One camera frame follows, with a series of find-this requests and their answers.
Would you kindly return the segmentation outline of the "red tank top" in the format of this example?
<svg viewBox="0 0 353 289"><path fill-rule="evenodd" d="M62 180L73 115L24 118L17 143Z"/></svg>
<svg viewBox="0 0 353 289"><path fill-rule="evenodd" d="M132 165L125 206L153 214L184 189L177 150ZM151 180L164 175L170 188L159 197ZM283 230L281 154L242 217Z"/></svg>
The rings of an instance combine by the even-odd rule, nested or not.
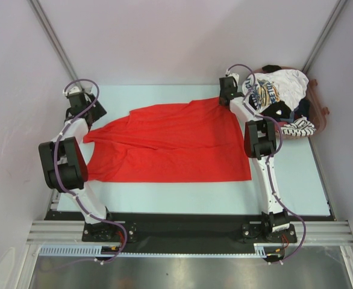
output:
<svg viewBox="0 0 353 289"><path fill-rule="evenodd" d="M83 139L93 143L89 179L101 182L251 180L236 116L217 98L130 111Z"/></svg>

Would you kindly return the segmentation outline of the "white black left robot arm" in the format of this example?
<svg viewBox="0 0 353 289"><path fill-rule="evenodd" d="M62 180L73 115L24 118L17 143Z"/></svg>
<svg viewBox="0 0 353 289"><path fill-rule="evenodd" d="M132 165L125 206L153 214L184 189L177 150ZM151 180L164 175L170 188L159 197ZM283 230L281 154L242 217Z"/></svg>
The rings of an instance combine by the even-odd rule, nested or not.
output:
<svg viewBox="0 0 353 289"><path fill-rule="evenodd" d="M84 217L82 241L109 241L117 226L106 220L108 209L97 199L88 184L89 173L80 143L92 124L106 114L95 96L78 87L64 93L70 107L66 110L64 128L56 138L39 144L39 155L45 182L49 188L68 194Z"/></svg>

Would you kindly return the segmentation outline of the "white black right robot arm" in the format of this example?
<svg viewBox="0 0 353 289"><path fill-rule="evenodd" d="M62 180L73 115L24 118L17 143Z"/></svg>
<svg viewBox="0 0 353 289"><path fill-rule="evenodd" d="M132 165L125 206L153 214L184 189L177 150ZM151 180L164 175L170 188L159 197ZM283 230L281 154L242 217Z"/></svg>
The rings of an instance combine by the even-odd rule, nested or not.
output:
<svg viewBox="0 0 353 289"><path fill-rule="evenodd" d="M263 193L261 225L254 238L266 241L281 239L283 232L290 228L288 211L281 203L275 175L274 155L281 147L276 143L275 123L253 109L246 96L238 91L235 75L230 73L219 79L219 103L245 124L244 150L252 160Z"/></svg>

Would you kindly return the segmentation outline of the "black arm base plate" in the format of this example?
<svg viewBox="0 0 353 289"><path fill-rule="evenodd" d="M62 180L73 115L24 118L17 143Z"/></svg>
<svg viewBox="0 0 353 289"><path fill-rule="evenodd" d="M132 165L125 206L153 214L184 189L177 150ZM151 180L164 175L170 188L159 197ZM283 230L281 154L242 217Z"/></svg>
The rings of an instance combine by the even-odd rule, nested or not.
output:
<svg viewBox="0 0 353 289"><path fill-rule="evenodd" d="M125 253L235 255L251 253L258 243L294 245L315 225L333 221L331 216L291 216L289 228L270 232L258 215L110 213L108 218L123 227L88 225L80 212L49 211L34 231L48 244L116 244L126 232Z"/></svg>

